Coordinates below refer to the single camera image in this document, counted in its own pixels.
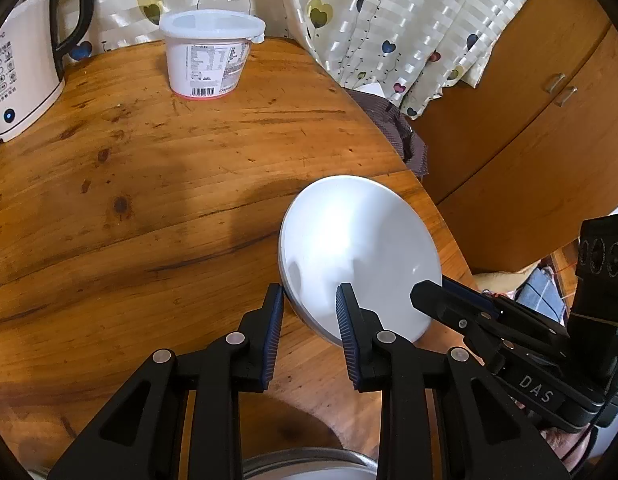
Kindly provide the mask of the person's right hand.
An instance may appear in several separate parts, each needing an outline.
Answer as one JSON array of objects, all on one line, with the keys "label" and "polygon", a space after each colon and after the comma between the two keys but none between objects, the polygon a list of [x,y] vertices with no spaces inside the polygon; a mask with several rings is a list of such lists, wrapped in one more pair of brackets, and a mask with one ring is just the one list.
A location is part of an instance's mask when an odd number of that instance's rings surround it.
[{"label": "person's right hand", "polygon": [[576,434],[570,434],[558,428],[550,428],[543,418],[530,408],[526,408],[522,402],[516,401],[515,404],[540,432],[541,437],[550,445],[567,471],[574,476],[589,459],[597,439],[598,428],[589,425]]}]

